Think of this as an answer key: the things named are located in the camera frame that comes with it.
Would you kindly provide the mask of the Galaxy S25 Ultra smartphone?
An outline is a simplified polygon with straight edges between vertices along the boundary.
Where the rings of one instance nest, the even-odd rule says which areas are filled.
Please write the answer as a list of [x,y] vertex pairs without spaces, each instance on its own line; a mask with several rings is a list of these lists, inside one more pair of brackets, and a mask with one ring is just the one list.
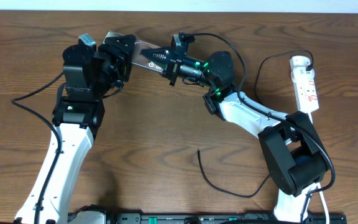
[[161,65],[157,65],[153,63],[149,59],[145,58],[140,54],[142,49],[156,49],[158,46],[154,44],[150,44],[148,42],[144,42],[142,40],[138,40],[136,38],[135,41],[135,49],[132,54],[127,54],[122,51],[112,52],[109,47],[104,44],[104,40],[107,37],[116,37],[123,34],[108,31],[105,35],[102,44],[98,47],[98,52],[107,56],[107,61],[112,65],[113,70],[116,70],[119,75],[122,77],[128,77],[131,73],[132,66],[136,65],[139,67],[143,67],[149,69],[151,71],[162,73],[163,67]]

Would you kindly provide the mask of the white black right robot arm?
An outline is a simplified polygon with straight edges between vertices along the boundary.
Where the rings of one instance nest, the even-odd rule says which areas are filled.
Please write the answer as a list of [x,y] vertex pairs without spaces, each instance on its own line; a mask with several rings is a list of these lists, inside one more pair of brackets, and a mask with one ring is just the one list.
[[312,194],[323,191],[320,182],[333,170],[308,113],[288,115],[248,98],[233,83],[234,62],[227,51],[215,52],[205,62],[189,57],[179,45],[142,49],[140,54],[172,83],[180,77],[189,85],[209,86],[203,97],[208,111],[259,139],[269,176],[279,188],[275,218],[305,221]]

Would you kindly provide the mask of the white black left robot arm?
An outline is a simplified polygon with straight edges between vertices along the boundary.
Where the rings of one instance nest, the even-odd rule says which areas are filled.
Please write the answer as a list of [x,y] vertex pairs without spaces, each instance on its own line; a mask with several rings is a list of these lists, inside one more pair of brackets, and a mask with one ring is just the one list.
[[103,100],[119,93],[131,73],[136,37],[106,37],[101,45],[88,35],[62,54],[65,82],[58,87],[47,155],[14,223],[67,223],[81,165],[104,116]]

